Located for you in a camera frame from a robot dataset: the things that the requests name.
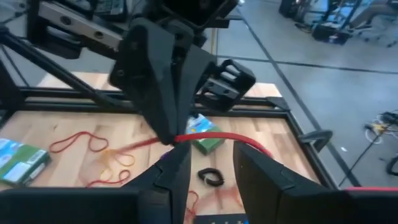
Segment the black hair tie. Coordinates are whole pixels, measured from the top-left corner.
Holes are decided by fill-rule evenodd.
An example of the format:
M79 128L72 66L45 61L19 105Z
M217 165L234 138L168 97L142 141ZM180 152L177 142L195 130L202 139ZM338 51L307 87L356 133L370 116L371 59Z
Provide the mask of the black hair tie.
M206 178L206 176L205 176L206 174L214 174L214 175L217 176L218 180L211 180L211 179L208 179L208 178ZM219 187L219 186L221 186L221 185L224 184L223 175L222 175L222 173L221 173L218 169L206 168L206 169L200 170L200 171L198 172L198 177L199 177L201 180L203 180L203 181L205 182L205 184L208 184L208 185L213 186L213 187Z

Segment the wooden surface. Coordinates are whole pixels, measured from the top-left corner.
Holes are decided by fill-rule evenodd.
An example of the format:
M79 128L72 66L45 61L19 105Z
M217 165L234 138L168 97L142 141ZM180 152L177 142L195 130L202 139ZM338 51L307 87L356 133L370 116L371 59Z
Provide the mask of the wooden surface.
M76 73L76 75L95 88L112 90L107 83L106 74ZM65 84L47 75L40 86L68 88ZM248 96L280 96L273 84L257 83L247 94ZM299 145L283 119L271 118L210 118L223 131L243 134L259 141L275 159L299 174L318 181L311 170ZM138 115L133 114L90 114L90 113L56 113L56 112L18 112L0 130L0 137L31 144L48 149L49 145L60 139L67 138L79 131L89 131L97 136L109 139L110 148L116 149L129 143L148 139L154 136L150 127ZM100 178L104 167L93 164L92 161L101 153L93 153L87 149L88 137L82 137L70 148L60 154L52 154L53 162L41 173L33 186L84 186L88 181ZM103 142L94 141L93 147L101 147ZM236 198L228 194L215 194L215 189L206 186L197 178L197 172L207 167L219 169L225 184L220 188L235 189L236 181L233 169L233 142L227 140L221 147L209 156L203 156L195 148L192 149L192 173L190 190L194 190L200 198L206 197L203 203L198 203L198 215L219 213L242 213ZM153 144L129 154L135 157L135 164L128 169L132 178L136 177L155 163L161 155L170 150L170 146ZM111 162L115 173L121 167ZM192 206L194 196L188 196L187 206Z

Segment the black bracket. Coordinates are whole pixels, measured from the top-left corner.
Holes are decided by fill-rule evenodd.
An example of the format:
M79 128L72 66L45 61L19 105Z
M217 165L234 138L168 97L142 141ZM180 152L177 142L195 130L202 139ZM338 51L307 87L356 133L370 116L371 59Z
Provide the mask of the black bracket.
M283 97L278 97L278 96L268 96L266 97L266 100L272 104L273 107L275 108L280 108L285 111L289 111L290 108L288 104L286 103L285 99Z
M317 152L320 152L323 147L325 147L333 136L333 131L331 130L321 130L321 131L312 131L307 134L302 134L298 136L298 139L302 143L311 143L315 141L312 145L314 146Z
M0 59L0 105L7 106L10 110L18 110L24 103L25 97L11 76L6 74L8 74L7 68Z

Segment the rubber band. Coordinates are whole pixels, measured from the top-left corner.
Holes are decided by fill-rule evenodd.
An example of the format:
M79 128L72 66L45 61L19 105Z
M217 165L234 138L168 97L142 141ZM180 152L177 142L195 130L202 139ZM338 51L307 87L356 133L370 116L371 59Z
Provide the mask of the rubber band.
M89 142L88 142L88 148L91 151L93 151L93 152L100 152L102 150L105 150L109 146L109 142L108 142L107 139L100 138L100 137L95 136L95 135L93 135L91 133L83 131L83 132L80 132L80 133L76 133L76 134L70 136L69 138L66 138L64 140L57 141L57 142L51 144L50 147L49 147L49 150L51 152L54 152L54 153L62 152L66 148L71 146L80 136L82 136L84 134L87 134L87 135L90 136L90 139L89 139ZM102 147L100 149L93 149L91 147L91 142L92 142L93 138L99 139L99 140L104 140L105 143L106 143L105 147ZM175 137L175 142L184 142L184 141L189 141L189 140L194 140L194 139L203 139L203 138L223 138L223 139L232 139L232 140L242 141L242 142L244 142L244 143L256 148L257 150L259 150L263 154L273 158L272 154L266 148L264 148L260 143L258 143L257 141L255 141L255 140L253 140L251 138L248 138L246 136L242 136L240 134L235 134L235 133L209 132L209 133L184 134L184 135L176 136ZM65 142L65 141L70 140L70 139L72 139L73 141L70 142L69 144L67 144L67 146L65 146L64 148L62 148L60 150L57 150L57 151L52 149L55 145L57 145L57 144L59 144L61 142ZM111 150L109 150L108 152L105 152L105 154L101 158L113 157L116 160L116 162L118 162L122 166L132 166L135 163L135 157L132 156L132 155L126 154L124 152L131 151L133 149L137 149L137 148L142 147L142 146L148 146L148 145L156 143L156 142L159 142L158 138L150 138L150 139L145 140L145 141L135 142L135 143L132 143L130 145L124 146L124 147L122 147L122 148L120 148L118 150L115 150L117 152L111 152ZM119 159L115 158L116 157L115 155L117 155L117 154L120 154L120 155L123 155L123 156L131 156L134 159L134 162L132 162L131 164L123 164ZM110 168L109 164L107 164L105 162L105 166L106 166L106 169L109 169L111 171L111 173L113 173L113 171ZM91 181L89 184L87 184L86 187L91 187L91 186L93 186L95 184L120 184L120 183L123 183L125 180L128 180L130 178L130 176L131 176L130 171L127 170L127 169L124 169L124 170L122 170L119 173L119 180L117 180L117 181L110 181L110 179L109 180L94 180L94 181ZM234 199L235 199L235 201L237 201L238 205L243 207L243 205L240 203L240 201L238 199L238 193L237 193L236 189L233 190L232 193L233 193ZM194 217L196 215L195 207L196 207L196 205L197 205L197 203L199 201L199 195L193 190L188 191L188 194L194 194L196 196L196 199L195 199L192 207L191 208L188 208L188 207L186 208L186 210L189 213L189 215Z
M94 181L91 181L90 183L88 183L86 185L86 187L89 188L89 187L92 187L95 184L121 184L125 180L128 180L130 178L130 176L131 176L131 172L129 170L124 169L124 170L119 172L119 180L116 180L116 181L94 180Z
M90 151L92 151L92 152L100 152L102 150L105 150L109 146L109 141L106 138L101 138L101 137L95 136L94 134L91 134L88 131L80 131L80 132L78 132L78 133L76 133L76 134L74 134L74 135L72 135L72 136L70 136L70 137L68 137L66 139L51 143L51 145L49 146L49 151L52 152L52 153L63 152L64 150L69 148L73 143L75 143L80 136L84 136L84 135L88 135L90 137L89 140L88 140L88 149ZM105 142L105 146L101 147L99 149L93 149L92 146L91 146L91 142L92 142L93 138L101 140L101 141L104 141ZM63 148L61 148L59 150L54 150L53 149L53 147L56 146L57 144L66 142L66 141L71 140L71 139L72 139L72 141L70 143L68 143L65 147L63 147Z

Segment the black metal frame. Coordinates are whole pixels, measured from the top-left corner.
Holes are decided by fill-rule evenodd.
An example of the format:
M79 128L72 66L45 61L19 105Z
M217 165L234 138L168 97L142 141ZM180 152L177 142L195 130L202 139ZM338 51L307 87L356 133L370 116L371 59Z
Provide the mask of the black metal frame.
M0 25L0 44L8 46L21 56L30 60L40 68L57 77L73 89L18 87L0 60L0 111L4 114L0 119L0 129L18 111L67 111L86 113L139 113L134 106L122 106L126 101L121 91L95 90L88 84L72 75L32 46L13 36L5 26ZM48 98L32 100L31 97ZM92 102L54 101L54 98L92 100ZM261 106L265 108L239 108L239 106ZM316 131L304 134L282 97L244 97L230 111L221 113L202 106L195 106L193 111L205 116L250 117L250 118L281 118L286 120L289 128L308 159L320 183L331 189L337 189L318 153L331 138L329 131Z

